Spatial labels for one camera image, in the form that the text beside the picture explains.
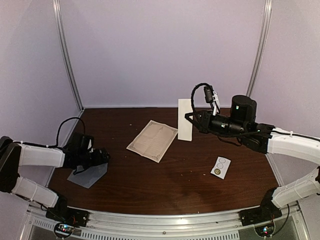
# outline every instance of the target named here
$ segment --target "wood grain surface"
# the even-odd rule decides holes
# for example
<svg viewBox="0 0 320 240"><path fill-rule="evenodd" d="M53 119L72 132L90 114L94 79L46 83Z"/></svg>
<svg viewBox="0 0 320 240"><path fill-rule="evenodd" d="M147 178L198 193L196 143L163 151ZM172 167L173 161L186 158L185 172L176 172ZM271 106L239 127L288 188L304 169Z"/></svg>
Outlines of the wood grain surface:
<svg viewBox="0 0 320 240"><path fill-rule="evenodd" d="M150 120L177 128L177 108L86 109L82 119L94 147L105 147L111 160L107 174L90 189L67 181L71 170L54 171L49 187L66 196L71 207L123 214L211 213L257 206L278 186L264 154L197 129L191 142L176 138L160 163L126 150ZM218 156L231 160L224 180L210 174Z"/></svg>

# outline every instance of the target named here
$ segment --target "dark brown tabletop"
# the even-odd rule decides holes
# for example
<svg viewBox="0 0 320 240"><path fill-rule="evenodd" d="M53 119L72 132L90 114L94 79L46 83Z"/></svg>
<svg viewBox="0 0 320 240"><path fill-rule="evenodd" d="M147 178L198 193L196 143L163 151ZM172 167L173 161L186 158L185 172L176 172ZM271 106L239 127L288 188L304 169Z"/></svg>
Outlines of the dark brown tabletop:
<svg viewBox="0 0 320 240"><path fill-rule="evenodd" d="M86 109L81 118L94 147L105 147L111 160L107 174L89 189L67 181L70 169L54 171L49 187L66 196L71 207L123 214L211 213L257 206L278 186L264 154L196 129L191 142L176 138L160 163L126 149L150 120L176 128L177 108ZM224 180L210 174L218 156L231 160Z"/></svg>

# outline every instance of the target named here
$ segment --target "yellow circle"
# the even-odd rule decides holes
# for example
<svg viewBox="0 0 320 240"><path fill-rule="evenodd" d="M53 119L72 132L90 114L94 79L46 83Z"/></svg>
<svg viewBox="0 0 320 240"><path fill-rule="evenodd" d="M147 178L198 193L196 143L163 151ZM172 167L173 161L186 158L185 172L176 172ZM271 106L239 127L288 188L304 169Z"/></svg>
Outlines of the yellow circle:
<svg viewBox="0 0 320 240"><path fill-rule="evenodd" d="M217 174L217 175L219 175L219 174L221 173L221 171L220 171L220 169L216 168L216 169L214 170L214 173Z"/></svg>

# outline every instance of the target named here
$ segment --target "ventilation grille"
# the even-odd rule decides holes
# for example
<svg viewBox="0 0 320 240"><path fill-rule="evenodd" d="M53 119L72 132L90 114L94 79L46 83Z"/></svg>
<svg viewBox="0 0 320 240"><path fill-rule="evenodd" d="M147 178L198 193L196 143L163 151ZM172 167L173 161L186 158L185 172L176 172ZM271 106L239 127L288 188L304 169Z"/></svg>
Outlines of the ventilation grille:
<svg viewBox="0 0 320 240"><path fill-rule="evenodd" d="M43 229L52 230L52 231L54 230L54 227L55 227L55 225L52 222L48 222L38 218L34 219L33 225Z"/></svg>
<svg viewBox="0 0 320 240"><path fill-rule="evenodd" d="M86 240L149 240L149 239L157 239L157 237L148 237L148 238L140 238L140 237L119 237L119 236L111 236L109 234L100 234L97 232L90 232L83 230L81 233L81 238ZM204 237L194 237L194 238L188 238L188 237L173 237L173 238L167 238L168 240L240 240L239 238L239 232L238 231L232 231L227 233L219 233L219 234L213 234L209 236Z"/></svg>

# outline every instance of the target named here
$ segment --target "white backdrop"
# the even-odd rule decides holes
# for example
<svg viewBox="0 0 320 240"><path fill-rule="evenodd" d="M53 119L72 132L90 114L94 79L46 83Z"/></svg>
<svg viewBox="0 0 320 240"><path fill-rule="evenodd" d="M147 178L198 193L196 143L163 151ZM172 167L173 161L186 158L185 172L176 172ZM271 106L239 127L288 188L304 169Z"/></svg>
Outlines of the white backdrop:
<svg viewBox="0 0 320 240"><path fill-rule="evenodd" d="M264 0L69 0L61 12L85 107L176 107L200 82L246 94ZM203 93L197 95L205 104Z"/></svg>
<svg viewBox="0 0 320 240"><path fill-rule="evenodd" d="M257 121L320 137L320 2L273 0L272 19L252 98ZM316 165L273 155L285 184ZM313 240L320 240L320 197L300 201Z"/></svg>
<svg viewBox="0 0 320 240"><path fill-rule="evenodd" d="M0 137L55 143L60 122L79 114L62 59L51 0L0 1ZM61 130L65 140L72 123ZM51 167L19 173L45 184ZM0 239L18 239L28 203L0 193Z"/></svg>

